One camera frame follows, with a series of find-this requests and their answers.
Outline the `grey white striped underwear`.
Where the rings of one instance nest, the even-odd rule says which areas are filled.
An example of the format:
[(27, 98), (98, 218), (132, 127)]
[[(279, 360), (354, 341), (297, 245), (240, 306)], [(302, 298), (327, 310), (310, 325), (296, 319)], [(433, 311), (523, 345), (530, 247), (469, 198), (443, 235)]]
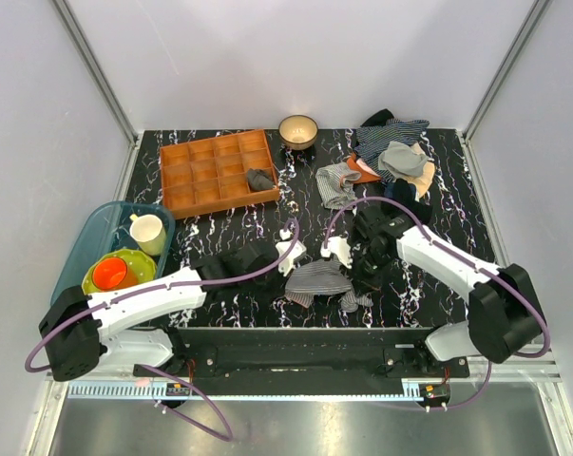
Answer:
[(368, 294), (358, 294), (353, 283), (341, 272), (334, 260), (317, 260), (293, 270), (285, 284), (285, 297), (304, 308), (309, 308), (316, 296), (339, 295), (339, 305), (347, 314), (360, 307), (370, 308), (373, 303)]

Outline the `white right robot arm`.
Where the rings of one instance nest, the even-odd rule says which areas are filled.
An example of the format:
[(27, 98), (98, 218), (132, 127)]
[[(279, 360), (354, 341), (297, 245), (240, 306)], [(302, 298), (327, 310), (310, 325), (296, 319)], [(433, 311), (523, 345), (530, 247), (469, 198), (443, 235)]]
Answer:
[(480, 355), (501, 364), (547, 329), (530, 276), (518, 264), (501, 267), (476, 258), (409, 215), (379, 205), (354, 217), (353, 237), (363, 249), (353, 262), (355, 277), (373, 285), (377, 274), (399, 259), (430, 274), (467, 304), (465, 321), (433, 330), (413, 353), (413, 365), (422, 375), (434, 376), (460, 356)]

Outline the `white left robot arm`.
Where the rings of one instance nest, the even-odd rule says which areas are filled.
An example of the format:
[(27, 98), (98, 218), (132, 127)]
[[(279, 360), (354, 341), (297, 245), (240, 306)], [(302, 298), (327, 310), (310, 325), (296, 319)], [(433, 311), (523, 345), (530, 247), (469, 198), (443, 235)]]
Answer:
[(214, 256), (204, 256), (172, 275), (116, 291), (85, 293), (80, 285), (58, 294), (39, 324), (37, 352), (45, 351), (54, 380), (79, 379), (99, 368), (129, 371), (157, 367), (175, 376), (187, 353), (160, 330), (157, 342), (143, 341), (133, 328), (174, 312), (201, 307), (209, 292), (265, 278), (279, 264), (277, 248), (260, 241)]

